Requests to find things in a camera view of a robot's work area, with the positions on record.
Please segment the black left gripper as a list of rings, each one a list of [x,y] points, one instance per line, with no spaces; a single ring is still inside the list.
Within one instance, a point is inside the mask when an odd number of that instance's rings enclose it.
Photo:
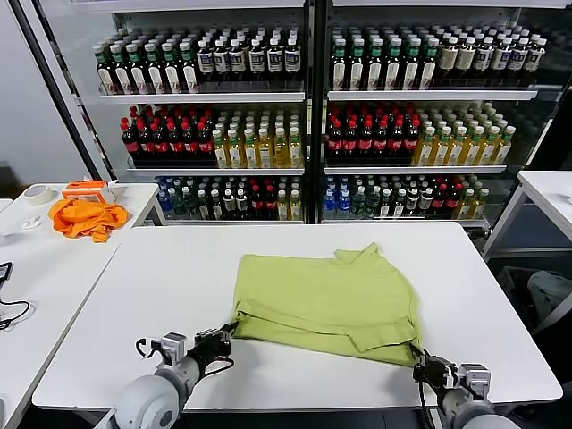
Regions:
[[[199,332],[194,338],[194,351],[204,362],[215,362],[231,354],[231,339],[239,325],[238,321],[224,324],[220,329]]]

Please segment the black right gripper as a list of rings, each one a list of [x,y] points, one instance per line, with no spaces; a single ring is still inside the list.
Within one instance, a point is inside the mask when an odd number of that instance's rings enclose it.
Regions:
[[[427,383],[432,389],[453,389],[457,385],[457,366],[443,357],[431,355],[409,343],[412,355],[416,359],[413,379],[417,383]]]

